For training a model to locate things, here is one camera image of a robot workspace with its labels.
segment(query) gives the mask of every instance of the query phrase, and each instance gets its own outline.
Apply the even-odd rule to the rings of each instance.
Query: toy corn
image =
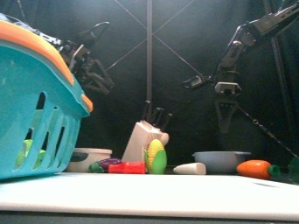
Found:
[[[165,146],[161,140],[155,139],[145,151],[145,162],[147,173],[165,174],[167,166],[167,156]]]

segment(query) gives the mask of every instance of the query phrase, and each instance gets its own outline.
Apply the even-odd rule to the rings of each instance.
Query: white bowl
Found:
[[[66,172],[90,172],[90,165],[111,158],[112,150],[75,148]]]

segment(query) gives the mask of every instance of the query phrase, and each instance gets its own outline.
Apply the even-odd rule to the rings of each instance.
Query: metal pole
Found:
[[[263,0],[263,4],[266,8],[266,14],[273,13],[270,0]],[[283,66],[282,54],[279,49],[281,47],[279,47],[277,38],[271,38],[271,44],[273,44],[274,55],[275,55],[275,68],[277,68],[278,79],[281,83],[281,92],[283,96],[286,121],[287,121],[289,130],[291,133],[291,138],[294,140],[294,147],[298,149],[299,143],[298,143],[297,131],[295,131],[295,116],[291,110],[293,105],[291,105],[291,100],[290,100],[289,90],[287,90],[286,70]]]
[[[153,102],[153,49],[154,49],[154,40],[153,40],[153,34],[154,34],[154,17],[153,17],[153,0],[147,0],[147,93],[146,93],[146,99]]]

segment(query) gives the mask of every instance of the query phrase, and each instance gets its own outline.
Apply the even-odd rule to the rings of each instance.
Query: teal plastic basket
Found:
[[[80,84],[23,45],[0,39],[0,55],[0,179],[62,172],[90,115]]]

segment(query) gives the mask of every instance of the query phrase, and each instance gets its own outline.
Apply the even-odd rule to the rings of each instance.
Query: bowl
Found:
[[[66,172],[90,172],[90,165],[111,158],[112,150],[75,148]]]
[[[195,162],[206,164],[207,174],[237,174],[238,165],[243,163],[250,152],[201,151],[194,153]]]

